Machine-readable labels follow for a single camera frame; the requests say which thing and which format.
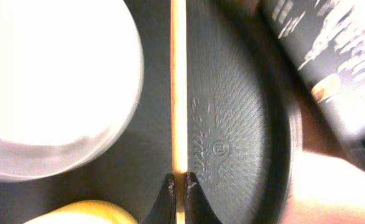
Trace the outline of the light grey plate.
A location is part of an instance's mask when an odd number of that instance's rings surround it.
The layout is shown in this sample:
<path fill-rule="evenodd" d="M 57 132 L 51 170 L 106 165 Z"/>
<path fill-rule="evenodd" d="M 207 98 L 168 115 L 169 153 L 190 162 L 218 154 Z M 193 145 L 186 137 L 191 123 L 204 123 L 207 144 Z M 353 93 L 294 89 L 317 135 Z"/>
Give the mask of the light grey plate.
<path fill-rule="evenodd" d="M 98 157 L 129 124 L 143 80 L 124 1 L 0 1 L 0 182 Z"/>

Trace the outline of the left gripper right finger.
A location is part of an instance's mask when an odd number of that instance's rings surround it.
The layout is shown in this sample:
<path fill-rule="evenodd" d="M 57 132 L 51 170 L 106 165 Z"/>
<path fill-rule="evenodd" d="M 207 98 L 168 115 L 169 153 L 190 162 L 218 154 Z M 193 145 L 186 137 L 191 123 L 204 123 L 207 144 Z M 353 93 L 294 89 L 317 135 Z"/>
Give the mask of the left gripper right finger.
<path fill-rule="evenodd" d="M 186 224 L 222 224 L 214 213 L 195 173 L 187 173 L 184 190 Z"/>

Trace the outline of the yellow bowl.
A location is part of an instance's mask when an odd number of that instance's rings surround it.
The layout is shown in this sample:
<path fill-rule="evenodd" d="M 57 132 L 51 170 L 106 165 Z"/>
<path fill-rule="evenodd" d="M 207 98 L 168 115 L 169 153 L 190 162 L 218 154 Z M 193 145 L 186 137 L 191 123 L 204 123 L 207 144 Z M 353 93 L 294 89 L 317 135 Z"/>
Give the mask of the yellow bowl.
<path fill-rule="evenodd" d="M 71 203 L 25 224 L 137 224 L 137 220 L 123 208 L 101 200 Z"/>

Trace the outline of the round black tray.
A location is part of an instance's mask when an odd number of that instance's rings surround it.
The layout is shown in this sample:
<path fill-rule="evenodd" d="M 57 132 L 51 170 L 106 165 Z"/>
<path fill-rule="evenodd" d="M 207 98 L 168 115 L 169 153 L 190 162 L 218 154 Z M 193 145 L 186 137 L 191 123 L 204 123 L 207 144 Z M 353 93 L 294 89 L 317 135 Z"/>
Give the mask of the round black tray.
<path fill-rule="evenodd" d="M 24 223 L 82 200 L 150 211 L 172 169 L 170 3 L 128 1 L 144 50 L 144 83 L 129 126 L 73 171 L 0 183 L 0 223 Z M 260 17 L 226 1 L 188 1 L 188 163 L 223 223 L 277 223 L 301 147 L 301 117 Z"/>

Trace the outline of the wooden chopstick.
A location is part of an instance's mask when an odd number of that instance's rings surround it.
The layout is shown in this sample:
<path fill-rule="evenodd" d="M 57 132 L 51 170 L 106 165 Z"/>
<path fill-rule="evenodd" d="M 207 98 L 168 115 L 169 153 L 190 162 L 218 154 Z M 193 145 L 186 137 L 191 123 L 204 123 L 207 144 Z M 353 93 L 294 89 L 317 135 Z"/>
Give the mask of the wooden chopstick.
<path fill-rule="evenodd" d="M 170 89 L 172 172 L 175 177 L 177 224 L 186 223 L 184 187 L 188 171 L 187 131 L 187 2 L 170 2 Z"/>

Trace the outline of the black rectangular tray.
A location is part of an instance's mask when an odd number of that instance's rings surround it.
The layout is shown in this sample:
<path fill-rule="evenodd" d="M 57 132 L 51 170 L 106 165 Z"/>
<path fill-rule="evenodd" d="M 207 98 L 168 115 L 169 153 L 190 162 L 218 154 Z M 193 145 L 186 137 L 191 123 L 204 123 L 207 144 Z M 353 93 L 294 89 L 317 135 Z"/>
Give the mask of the black rectangular tray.
<path fill-rule="evenodd" d="M 265 0 L 261 9 L 348 159 L 365 171 L 365 0 Z"/>

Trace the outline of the food scraps and rice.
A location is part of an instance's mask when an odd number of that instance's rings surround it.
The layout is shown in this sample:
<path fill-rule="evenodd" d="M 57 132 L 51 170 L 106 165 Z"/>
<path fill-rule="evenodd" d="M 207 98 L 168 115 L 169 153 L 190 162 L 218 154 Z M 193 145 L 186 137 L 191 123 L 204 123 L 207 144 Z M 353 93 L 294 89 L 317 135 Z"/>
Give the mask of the food scraps and rice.
<path fill-rule="evenodd" d="M 365 1 L 268 1 L 315 101 L 365 101 Z"/>

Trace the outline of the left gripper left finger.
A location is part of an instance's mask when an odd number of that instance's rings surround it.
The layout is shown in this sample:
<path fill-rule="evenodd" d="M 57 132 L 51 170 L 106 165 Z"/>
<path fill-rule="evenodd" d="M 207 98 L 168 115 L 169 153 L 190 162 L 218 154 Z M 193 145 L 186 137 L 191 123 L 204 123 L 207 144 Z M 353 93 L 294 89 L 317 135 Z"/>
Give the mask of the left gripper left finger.
<path fill-rule="evenodd" d="M 176 224 L 175 180 L 172 173 L 165 175 L 151 210 L 140 224 Z"/>

